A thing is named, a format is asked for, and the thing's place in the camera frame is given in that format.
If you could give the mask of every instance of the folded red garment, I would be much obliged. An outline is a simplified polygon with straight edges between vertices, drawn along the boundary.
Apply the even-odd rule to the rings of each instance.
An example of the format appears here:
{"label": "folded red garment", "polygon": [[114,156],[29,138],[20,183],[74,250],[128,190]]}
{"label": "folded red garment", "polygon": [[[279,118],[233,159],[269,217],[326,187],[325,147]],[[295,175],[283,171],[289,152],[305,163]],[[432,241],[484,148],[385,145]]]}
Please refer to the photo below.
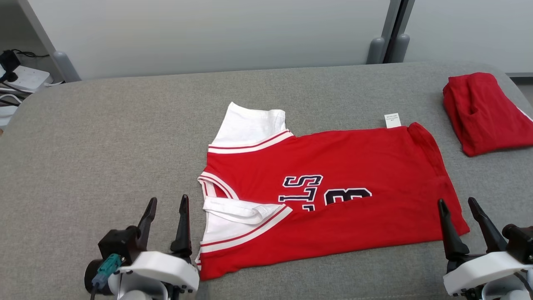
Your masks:
{"label": "folded red garment", "polygon": [[450,77],[442,93],[466,155],[533,146],[533,120],[505,96],[492,74]]}

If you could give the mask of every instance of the white cable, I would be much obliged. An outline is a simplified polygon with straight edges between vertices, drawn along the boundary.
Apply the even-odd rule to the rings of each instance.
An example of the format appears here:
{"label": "white cable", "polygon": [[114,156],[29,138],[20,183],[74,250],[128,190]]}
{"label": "white cable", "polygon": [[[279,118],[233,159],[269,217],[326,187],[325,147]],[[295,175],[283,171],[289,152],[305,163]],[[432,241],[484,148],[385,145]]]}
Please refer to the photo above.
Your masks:
{"label": "white cable", "polygon": [[15,100],[16,100],[18,103],[22,103],[22,101],[20,101],[19,97],[15,96],[15,95],[12,95],[12,94],[5,94],[5,95],[2,95],[2,96],[0,96],[0,99],[5,98],[5,97],[12,97],[12,98],[15,98]]}
{"label": "white cable", "polygon": [[[20,93],[19,91],[15,91],[13,89],[10,89],[10,88],[0,88],[0,91],[2,92],[10,92],[10,93]],[[27,93],[35,93],[34,91],[28,91],[28,90],[21,90],[23,92],[27,92]]]}
{"label": "white cable", "polygon": [[48,88],[49,86],[60,85],[62,83],[64,83],[64,81],[57,82],[57,83],[45,83],[44,86]]}

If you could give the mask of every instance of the robotic arm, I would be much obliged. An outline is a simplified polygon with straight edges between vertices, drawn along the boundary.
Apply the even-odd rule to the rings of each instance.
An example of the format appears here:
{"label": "robotic arm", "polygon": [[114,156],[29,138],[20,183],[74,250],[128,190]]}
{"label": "robotic arm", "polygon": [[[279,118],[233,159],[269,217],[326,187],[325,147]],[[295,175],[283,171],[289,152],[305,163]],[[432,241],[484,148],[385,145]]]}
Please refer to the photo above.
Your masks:
{"label": "robotic arm", "polygon": [[442,240],[448,266],[444,286],[448,294],[467,300],[533,300],[533,226],[506,225],[503,236],[476,199],[468,200],[487,244],[487,254],[470,255],[451,223],[444,200],[439,200]]}
{"label": "robotic arm", "polygon": [[[97,281],[104,287],[98,292],[113,294],[115,300],[194,299],[200,279],[190,259],[189,198],[183,195],[181,199],[180,221],[170,254],[146,251],[156,206],[157,199],[152,198],[138,226],[111,230],[98,243],[102,259],[93,260],[85,271],[87,291],[93,291]],[[115,265],[119,267],[107,282],[102,282],[109,270],[106,266],[114,257],[119,257],[121,263]]]}

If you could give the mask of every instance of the garment label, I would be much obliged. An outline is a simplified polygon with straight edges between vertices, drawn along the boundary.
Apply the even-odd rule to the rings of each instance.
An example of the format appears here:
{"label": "garment label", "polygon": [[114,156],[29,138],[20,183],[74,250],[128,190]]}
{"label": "garment label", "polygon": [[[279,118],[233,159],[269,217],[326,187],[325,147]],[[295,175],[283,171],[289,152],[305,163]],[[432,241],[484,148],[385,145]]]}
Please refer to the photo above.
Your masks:
{"label": "garment label", "polygon": [[400,123],[400,116],[398,113],[385,115],[385,123],[387,125],[387,128],[394,128],[401,126]]}

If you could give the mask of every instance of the white power strip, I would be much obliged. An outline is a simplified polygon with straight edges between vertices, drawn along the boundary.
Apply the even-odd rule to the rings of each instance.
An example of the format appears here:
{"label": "white power strip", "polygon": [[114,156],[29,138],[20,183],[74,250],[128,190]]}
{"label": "white power strip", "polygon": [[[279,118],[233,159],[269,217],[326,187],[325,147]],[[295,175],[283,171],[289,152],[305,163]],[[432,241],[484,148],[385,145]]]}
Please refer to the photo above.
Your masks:
{"label": "white power strip", "polygon": [[45,88],[45,83],[52,83],[54,79],[50,73],[24,66],[18,66],[13,71],[19,78],[13,82],[6,82],[19,90],[36,92]]}

